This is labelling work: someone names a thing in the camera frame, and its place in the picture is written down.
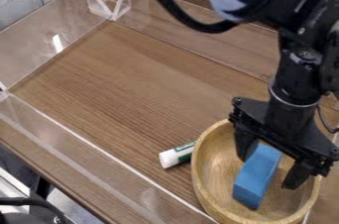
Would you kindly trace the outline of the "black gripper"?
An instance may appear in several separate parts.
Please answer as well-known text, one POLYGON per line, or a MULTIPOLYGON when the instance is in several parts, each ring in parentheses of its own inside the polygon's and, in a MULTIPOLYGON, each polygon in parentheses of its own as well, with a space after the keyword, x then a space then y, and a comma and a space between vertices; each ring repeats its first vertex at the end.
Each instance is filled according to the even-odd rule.
POLYGON ((268 102, 234 97, 229 120, 234 128, 238 159, 245 162, 264 141, 293 162, 313 165, 312 176, 326 176, 339 161, 339 148, 326 138, 313 118, 316 104, 286 105, 273 98, 268 102))

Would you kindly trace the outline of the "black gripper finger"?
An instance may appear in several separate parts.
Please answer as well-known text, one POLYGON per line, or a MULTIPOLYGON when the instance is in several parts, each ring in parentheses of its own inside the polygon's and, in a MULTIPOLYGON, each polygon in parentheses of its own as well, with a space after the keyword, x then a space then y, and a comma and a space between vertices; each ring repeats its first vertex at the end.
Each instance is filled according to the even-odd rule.
POLYGON ((281 183, 285 189, 296 189, 313 175, 313 165, 309 161, 294 162, 281 183))

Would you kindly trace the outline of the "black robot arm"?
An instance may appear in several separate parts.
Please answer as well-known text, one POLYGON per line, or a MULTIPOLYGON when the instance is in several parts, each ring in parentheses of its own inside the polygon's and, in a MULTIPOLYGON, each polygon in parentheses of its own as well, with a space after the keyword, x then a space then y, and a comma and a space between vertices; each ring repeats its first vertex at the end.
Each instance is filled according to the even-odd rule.
POLYGON ((310 176, 325 176, 339 161, 336 147, 316 127, 318 101, 339 99, 339 0, 209 0, 222 20, 205 24, 173 0, 157 0, 181 24, 209 34, 242 22, 277 30, 278 65, 268 86, 269 98, 232 100, 237 156, 246 160, 260 141, 290 158, 281 186, 297 188, 310 176))

